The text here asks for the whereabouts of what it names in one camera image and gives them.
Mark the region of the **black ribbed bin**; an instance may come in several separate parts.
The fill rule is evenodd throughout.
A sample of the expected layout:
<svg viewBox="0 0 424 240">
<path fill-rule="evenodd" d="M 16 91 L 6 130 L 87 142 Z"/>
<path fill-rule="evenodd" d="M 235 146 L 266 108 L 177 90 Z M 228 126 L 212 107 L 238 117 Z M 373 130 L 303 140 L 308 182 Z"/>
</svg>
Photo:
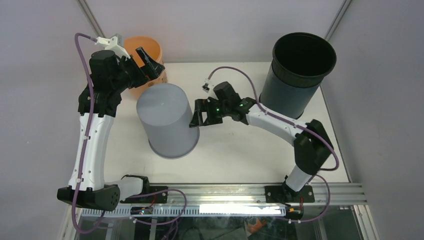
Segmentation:
<svg viewBox="0 0 424 240">
<path fill-rule="evenodd" d="M 289 86 L 312 88 L 321 84 L 336 62 L 336 51 L 328 41 L 312 33 L 292 32 L 274 44 L 271 69 Z"/>
</svg>

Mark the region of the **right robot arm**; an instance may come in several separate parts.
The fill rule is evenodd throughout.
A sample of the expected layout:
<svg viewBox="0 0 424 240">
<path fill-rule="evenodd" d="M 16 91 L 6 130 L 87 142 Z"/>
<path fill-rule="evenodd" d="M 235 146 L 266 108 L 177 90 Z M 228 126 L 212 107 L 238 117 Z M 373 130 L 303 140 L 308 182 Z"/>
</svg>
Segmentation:
<svg viewBox="0 0 424 240">
<path fill-rule="evenodd" d="M 282 184 L 282 196 L 294 203 L 302 188 L 320 171 L 333 147 L 322 123 L 302 122 L 269 110 L 250 97 L 241 98 L 232 85 L 221 82 L 213 88 L 214 97 L 196 99 L 190 128 L 217 125 L 225 117 L 274 134 L 294 148 L 295 166 Z"/>
</svg>

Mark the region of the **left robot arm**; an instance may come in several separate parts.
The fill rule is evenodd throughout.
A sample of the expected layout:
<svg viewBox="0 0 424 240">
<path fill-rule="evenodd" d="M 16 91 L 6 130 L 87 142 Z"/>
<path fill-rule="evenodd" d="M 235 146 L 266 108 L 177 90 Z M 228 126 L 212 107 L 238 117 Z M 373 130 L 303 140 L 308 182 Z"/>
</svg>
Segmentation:
<svg viewBox="0 0 424 240">
<path fill-rule="evenodd" d="M 106 183 L 104 162 L 110 130 L 122 92 L 158 78 L 165 67 L 138 47 L 136 53 L 144 65 L 139 67 L 132 55 L 117 51 L 94 52 L 83 62 L 87 86 L 78 97 L 80 136 L 77 158 L 67 186 L 57 190 L 57 199 L 78 208 L 113 211 L 119 202 L 132 197 L 145 203 L 151 196 L 145 176 L 125 175 Z"/>
</svg>

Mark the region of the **dark blue bin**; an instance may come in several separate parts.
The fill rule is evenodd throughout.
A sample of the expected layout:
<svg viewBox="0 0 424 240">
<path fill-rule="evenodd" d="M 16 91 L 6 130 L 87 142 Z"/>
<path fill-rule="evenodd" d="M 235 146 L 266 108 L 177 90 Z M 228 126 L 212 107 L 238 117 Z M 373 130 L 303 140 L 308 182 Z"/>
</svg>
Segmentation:
<svg viewBox="0 0 424 240">
<path fill-rule="evenodd" d="M 318 85 L 309 88 L 290 86 L 281 81 L 270 67 L 259 102 L 270 110 L 298 119 L 318 88 Z"/>
</svg>

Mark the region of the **grey plastic bin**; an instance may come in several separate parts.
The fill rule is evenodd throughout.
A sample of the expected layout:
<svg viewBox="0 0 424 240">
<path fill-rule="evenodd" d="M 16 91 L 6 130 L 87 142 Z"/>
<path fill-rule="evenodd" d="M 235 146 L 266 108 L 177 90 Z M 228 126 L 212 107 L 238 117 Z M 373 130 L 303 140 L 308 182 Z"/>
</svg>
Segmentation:
<svg viewBox="0 0 424 240">
<path fill-rule="evenodd" d="M 178 159 L 188 155 L 200 138 L 198 127 L 189 127 L 193 113 L 184 90 L 161 83 L 139 97 L 136 111 L 150 148 L 160 157 Z"/>
</svg>

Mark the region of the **orange capybara bin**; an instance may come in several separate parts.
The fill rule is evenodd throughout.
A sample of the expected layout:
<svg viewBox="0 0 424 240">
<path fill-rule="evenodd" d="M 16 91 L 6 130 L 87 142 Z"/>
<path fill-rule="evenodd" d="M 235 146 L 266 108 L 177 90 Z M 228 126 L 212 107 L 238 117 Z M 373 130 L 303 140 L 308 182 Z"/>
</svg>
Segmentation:
<svg viewBox="0 0 424 240">
<path fill-rule="evenodd" d="M 136 52 L 136 49 L 139 47 L 142 47 L 155 62 L 162 65 L 164 64 L 162 48 L 155 39 L 148 36 L 133 36 L 124 40 L 124 48 L 133 57 L 138 67 L 143 67 L 145 65 L 141 57 Z M 131 88 L 129 89 L 129 92 L 137 100 L 149 87 L 162 83 L 168 83 L 168 77 L 165 70 L 162 72 L 160 77 L 153 79 L 142 86 Z"/>
</svg>

